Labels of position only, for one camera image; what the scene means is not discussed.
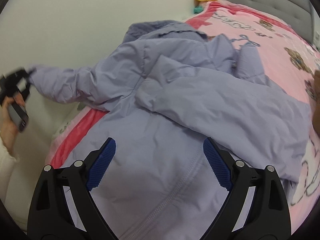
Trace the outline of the person's left hand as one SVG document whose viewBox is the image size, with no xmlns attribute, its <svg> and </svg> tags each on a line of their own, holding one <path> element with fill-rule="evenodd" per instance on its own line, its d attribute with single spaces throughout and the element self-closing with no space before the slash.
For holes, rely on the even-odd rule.
<svg viewBox="0 0 320 240">
<path fill-rule="evenodd" d="M 18 128 L 12 121 L 8 111 L 8 107 L 13 103 L 25 107 L 25 101 L 20 93 L 15 94 L 13 98 L 6 96 L 2 104 L 3 122 L 1 126 L 1 139 L 11 155 L 13 155 L 14 143 L 18 135 Z"/>
</svg>

